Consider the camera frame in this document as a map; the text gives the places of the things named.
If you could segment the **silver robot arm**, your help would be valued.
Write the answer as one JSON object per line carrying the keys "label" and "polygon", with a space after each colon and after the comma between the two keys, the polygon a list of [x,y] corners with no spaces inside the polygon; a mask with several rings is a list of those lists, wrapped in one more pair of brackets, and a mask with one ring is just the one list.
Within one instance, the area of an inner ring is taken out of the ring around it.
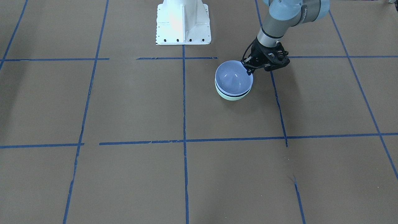
{"label": "silver robot arm", "polygon": [[290,63],[288,51],[280,42],[290,27],[317,21],[330,9],[328,0],[265,0],[268,14],[256,38],[248,46],[250,54],[241,63],[248,75],[258,69],[271,72]]}

